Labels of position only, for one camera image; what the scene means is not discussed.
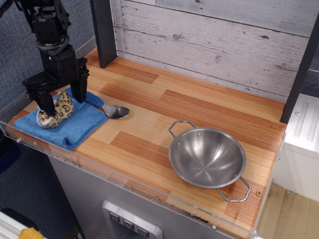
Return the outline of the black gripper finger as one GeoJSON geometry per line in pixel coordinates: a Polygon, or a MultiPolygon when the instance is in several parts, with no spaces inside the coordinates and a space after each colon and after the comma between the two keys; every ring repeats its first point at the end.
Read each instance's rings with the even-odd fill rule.
{"type": "Polygon", "coordinates": [[[55,116],[55,106],[51,93],[54,90],[39,90],[33,89],[31,96],[34,101],[37,102],[41,110],[43,110],[48,116],[55,116]]]}
{"type": "Polygon", "coordinates": [[[78,80],[72,82],[70,86],[73,98],[80,103],[84,102],[87,93],[87,76],[80,77],[78,80]]]}

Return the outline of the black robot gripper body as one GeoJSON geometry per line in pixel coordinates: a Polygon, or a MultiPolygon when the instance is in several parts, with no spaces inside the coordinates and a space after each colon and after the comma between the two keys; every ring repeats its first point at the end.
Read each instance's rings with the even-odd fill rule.
{"type": "Polygon", "coordinates": [[[80,77],[89,76],[87,58],[77,58],[71,45],[67,45],[57,55],[48,55],[41,51],[40,56],[43,71],[23,81],[28,96],[31,96],[33,89],[56,91],[80,77]]]}

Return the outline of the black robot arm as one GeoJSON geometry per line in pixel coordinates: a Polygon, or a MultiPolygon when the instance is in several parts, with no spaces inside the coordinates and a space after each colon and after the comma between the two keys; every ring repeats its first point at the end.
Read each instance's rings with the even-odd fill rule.
{"type": "Polygon", "coordinates": [[[64,86],[71,87],[72,96],[80,103],[87,93],[89,71],[85,57],[77,58],[69,43],[67,29],[69,13],[59,0],[7,0],[1,7],[4,14],[12,4],[22,11],[36,36],[43,71],[23,81],[30,101],[52,117],[56,114],[51,92],[64,86]]]}

